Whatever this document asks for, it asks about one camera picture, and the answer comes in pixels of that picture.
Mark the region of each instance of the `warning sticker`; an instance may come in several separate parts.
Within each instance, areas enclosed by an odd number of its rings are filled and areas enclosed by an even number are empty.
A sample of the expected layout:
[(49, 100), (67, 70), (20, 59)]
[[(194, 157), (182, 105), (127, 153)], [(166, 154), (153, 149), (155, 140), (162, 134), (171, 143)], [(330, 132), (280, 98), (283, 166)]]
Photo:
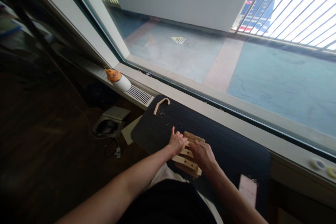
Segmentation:
[(172, 39), (177, 43), (177, 44), (182, 44), (186, 38), (184, 37), (172, 37)]

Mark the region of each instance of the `blue floor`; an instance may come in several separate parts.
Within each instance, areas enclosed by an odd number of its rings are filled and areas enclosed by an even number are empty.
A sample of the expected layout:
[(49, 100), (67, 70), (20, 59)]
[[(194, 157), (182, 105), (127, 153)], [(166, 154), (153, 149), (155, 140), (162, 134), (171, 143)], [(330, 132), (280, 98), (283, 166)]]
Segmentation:
[[(172, 37), (184, 37), (185, 41), (178, 44)], [(160, 22), (129, 51), (132, 55), (203, 83), (224, 40), (224, 36)]]
[(108, 11), (123, 39), (127, 38), (149, 20), (149, 16), (136, 13), (128, 14), (113, 7), (109, 8)]
[(336, 63), (245, 42), (228, 94), (336, 137)]

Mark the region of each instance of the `black shirt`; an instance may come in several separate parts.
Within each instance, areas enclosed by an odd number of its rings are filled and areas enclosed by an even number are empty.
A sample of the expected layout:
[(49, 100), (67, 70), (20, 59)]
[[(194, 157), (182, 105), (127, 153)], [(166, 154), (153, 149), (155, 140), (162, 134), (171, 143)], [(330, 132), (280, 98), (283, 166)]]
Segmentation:
[(216, 220), (191, 184), (163, 180), (141, 194), (118, 223), (216, 224)]

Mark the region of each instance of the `air vent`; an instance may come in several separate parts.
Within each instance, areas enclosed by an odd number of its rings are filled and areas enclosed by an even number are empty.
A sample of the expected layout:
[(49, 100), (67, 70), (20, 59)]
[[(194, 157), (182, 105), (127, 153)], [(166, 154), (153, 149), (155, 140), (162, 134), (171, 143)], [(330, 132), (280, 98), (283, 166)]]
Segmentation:
[[(92, 74), (100, 81), (105, 82), (105, 84), (112, 86), (111, 82), (107, 80), (106, 72), (102, 67), (97, 66), (96, 64), (93, 64), (92, 62), (86, 59), (75, 56), (74, 54), (71, 55), (67, 54), (64, 56), (66, 56), (66, 59), (71, 61), (74, 65)], [(145, 91), (133, 85), (131, 85), (131, 88), (127, 92), (125, 92), (125, 94), (130, 96), (132, 99), (137, 100), (141, 104), (145, 105), (145, 107), (148, 107), (152, 102), (152, 100), (154, 100), (154, 96), (146, 93)]]
[(138, 102), (142, 103), (146, 107), (148, 107), (154, 99), (153, 96), (133, 85), (131, 85), (131, 88), (125, 93), (131, 96), (133, 99), (137, 100)]

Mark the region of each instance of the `white pants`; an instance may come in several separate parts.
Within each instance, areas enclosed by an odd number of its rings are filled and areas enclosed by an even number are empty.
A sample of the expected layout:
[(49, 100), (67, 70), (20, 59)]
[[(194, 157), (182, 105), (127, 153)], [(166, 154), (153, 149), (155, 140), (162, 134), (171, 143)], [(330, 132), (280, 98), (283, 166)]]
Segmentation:
[[(172, 180), (177, 180), (177, 181), (189, 183), (188, 180), (185, 180), (179, 174), (173, 172), (172, 169), (170, 169), (168, 167), (167, 163), (165, 163), (156, 173), (156, 175), (153, 178), (152, 182), (150, 183), (148, 189), (151, 188), (152, 186), (156, 185), (157, 183), (161, 182), (162, 180), (165, 180), (165, 179), (172, 179)], [(215, 205), (210, 200), (205, 198), (202, 194), (200, 194), (199, 192), (198, 192), (198, 194), (201, 196), (202, 200), (204, 200), (206, 205), (209, 207), (209, 209), (212, 212), (217, 224), (223, 224), (222, 218), (219, 215)]]

